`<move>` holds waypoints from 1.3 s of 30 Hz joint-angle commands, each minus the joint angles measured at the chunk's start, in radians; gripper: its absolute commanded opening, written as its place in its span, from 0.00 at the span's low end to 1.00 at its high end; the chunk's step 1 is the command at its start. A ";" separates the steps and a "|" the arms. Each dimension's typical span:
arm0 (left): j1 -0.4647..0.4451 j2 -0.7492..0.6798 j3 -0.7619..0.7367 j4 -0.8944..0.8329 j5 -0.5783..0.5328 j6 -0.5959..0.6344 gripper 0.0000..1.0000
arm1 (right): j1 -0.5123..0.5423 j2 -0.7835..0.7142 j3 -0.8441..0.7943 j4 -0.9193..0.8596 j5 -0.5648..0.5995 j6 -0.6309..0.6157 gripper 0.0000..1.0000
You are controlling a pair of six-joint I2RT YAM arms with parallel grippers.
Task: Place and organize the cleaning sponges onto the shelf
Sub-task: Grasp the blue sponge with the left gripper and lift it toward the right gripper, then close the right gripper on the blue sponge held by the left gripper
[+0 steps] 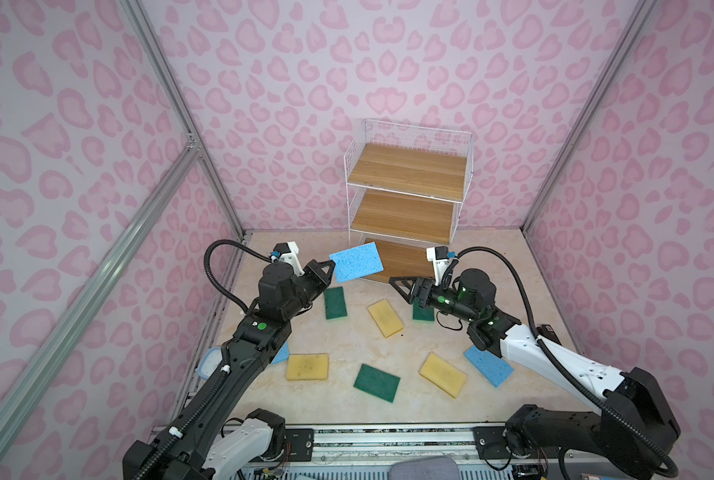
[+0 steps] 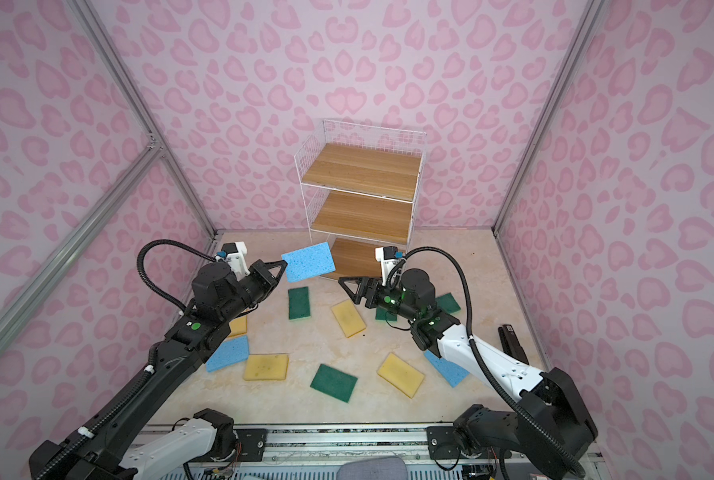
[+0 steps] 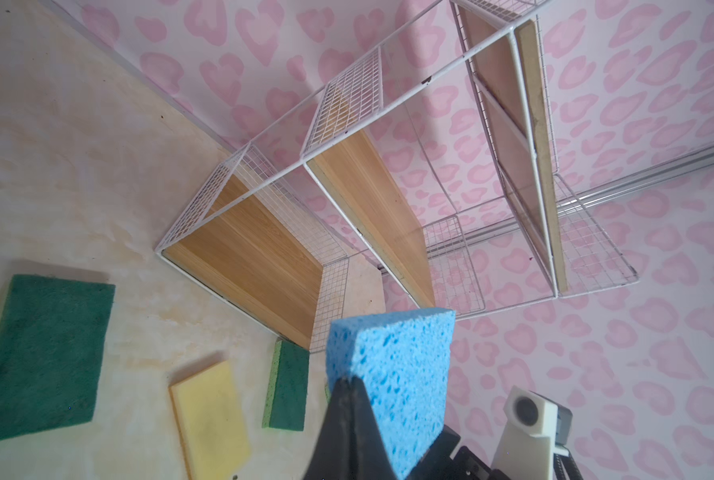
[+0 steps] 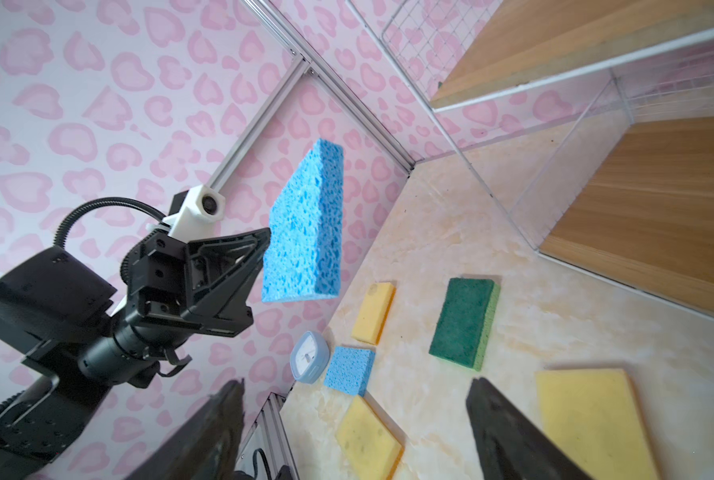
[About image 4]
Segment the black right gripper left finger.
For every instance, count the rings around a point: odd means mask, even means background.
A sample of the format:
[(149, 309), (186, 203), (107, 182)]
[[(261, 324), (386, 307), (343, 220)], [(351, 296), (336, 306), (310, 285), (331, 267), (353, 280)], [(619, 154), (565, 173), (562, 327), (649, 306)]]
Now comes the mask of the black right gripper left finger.
[(232, 479), (244, 429), (242, 380), (231, 380), (188, 419), (130, 479)]

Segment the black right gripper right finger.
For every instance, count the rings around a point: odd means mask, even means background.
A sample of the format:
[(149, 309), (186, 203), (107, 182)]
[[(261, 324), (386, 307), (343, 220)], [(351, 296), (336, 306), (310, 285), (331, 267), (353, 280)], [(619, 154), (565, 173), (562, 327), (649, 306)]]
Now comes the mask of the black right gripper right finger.
[(590, 479), (489, 380), (472, 381), (466, 408), (486, 479)]

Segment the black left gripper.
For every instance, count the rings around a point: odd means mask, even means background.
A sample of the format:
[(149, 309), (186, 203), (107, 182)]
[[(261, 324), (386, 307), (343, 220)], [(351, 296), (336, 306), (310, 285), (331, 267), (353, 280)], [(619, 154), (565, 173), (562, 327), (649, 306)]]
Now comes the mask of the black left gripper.
[[(254, 323), (246, 299), (271, 238), (271, 229), (261, 228), (184, 243), (152, 231), (125, 257), (126, 323), (140, 336), (238, 336)], [(203, 300), (194, 316), (189, 298)]]

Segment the blue sponge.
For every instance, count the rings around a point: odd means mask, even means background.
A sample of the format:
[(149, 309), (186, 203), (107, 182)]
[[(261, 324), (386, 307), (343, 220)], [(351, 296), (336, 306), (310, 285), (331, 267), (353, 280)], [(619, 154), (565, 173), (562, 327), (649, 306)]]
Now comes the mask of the blue sponge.
[(341, 289), (344, 150), (319, 139), (271, 208), (262, 301), (335, 299)]
[(371, 349), (337, 346), (323, 384), (351, 396), (364, 396), (376, 353)]

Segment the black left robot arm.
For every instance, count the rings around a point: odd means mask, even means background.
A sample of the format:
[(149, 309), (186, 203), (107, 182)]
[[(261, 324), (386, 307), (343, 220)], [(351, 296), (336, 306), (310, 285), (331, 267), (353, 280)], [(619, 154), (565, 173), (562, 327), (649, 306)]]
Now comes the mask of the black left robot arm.
[(247, 303), (271, 232), (182, 242), (146, 237), (128, 258), (127, 298), (53, 245), (0, 279), (0, 339), (38, 373), (0, 404), (0, 479), (23, 479), (56, 460), (120, 384), (146, 388), (189, 363), (178, 349), (193, 335), (234, 337), (249, 328)]

